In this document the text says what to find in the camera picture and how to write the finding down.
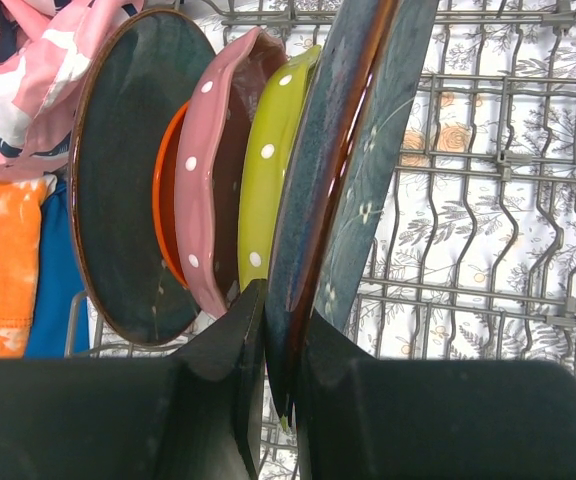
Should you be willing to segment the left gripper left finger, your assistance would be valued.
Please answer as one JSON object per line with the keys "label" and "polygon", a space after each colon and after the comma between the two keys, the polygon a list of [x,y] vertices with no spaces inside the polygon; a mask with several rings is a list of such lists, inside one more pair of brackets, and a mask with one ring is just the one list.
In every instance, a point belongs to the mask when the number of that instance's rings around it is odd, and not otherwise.
{"label": "left gripper left finger", "polygon": [[167,356],[0,360],[0,479],[254,479],[266,284]]}

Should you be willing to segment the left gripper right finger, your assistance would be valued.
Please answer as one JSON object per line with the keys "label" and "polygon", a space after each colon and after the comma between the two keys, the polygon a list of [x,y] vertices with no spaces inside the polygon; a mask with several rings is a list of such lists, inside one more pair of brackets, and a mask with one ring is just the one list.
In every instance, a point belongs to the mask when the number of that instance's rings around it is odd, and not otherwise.
{"label": "left gripper right finger", "polygon": [[552,362],[379,360],[314,316],[296,419],[304,479],[576,479],[576,379]]}

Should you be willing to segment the orange plate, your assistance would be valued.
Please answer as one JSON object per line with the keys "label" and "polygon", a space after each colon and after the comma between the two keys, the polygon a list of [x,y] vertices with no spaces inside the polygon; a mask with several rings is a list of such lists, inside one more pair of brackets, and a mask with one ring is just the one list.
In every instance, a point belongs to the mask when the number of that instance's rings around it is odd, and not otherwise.
{"label": "orange plate", "polygon": [[174,214],[174,183],[180,133],[189,103],[172,117],[161,139],[152,181],[152,215],[155,235],[165,266],[188,288],[178,255]]}

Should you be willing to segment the olive polka dot plate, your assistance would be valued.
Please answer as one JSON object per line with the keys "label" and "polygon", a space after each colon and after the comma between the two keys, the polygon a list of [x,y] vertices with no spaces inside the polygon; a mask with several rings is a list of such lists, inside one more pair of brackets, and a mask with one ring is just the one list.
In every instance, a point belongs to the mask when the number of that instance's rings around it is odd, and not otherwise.
{"label": "olive polka dot plate", "polygon": [[239,285],[268,277],[284,178],[322,47],[292,57],[269,78],[257,104],[239,200]]}

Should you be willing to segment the pink polka dot plate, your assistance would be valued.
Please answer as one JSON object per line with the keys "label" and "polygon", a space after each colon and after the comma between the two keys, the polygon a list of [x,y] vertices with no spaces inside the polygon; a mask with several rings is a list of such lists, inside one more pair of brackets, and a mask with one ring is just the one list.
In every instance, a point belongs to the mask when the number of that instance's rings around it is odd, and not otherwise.
{"label": "pink polka dot plate", "polygon": [[265,86],[286,61],[279,39],[252,28],[209,63],[183,121],[174,182],[178,256],[193,298],[214,318],[240,292],[237,237],[247,144]]}

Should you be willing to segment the dark blue plate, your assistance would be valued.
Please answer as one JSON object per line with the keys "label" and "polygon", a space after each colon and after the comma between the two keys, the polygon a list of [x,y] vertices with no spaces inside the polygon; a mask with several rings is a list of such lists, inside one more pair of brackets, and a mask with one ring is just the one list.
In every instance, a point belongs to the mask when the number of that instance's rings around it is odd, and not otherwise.
{"label": "dark blue plate", "polygon": [[80,271],[98,314],[139,345],[175,339],[199,313],[163,260],[152,183],[162,137],[214,56],[191,19],[147,9],[102,46],[76,111],[69,194]]}
{"label": "dark blue plate", "polygon": [[267,372],[285,425],[311,318],[343,329],[349,317],[437,9],[345,1],[326,38],[285,175],[265,300]]}

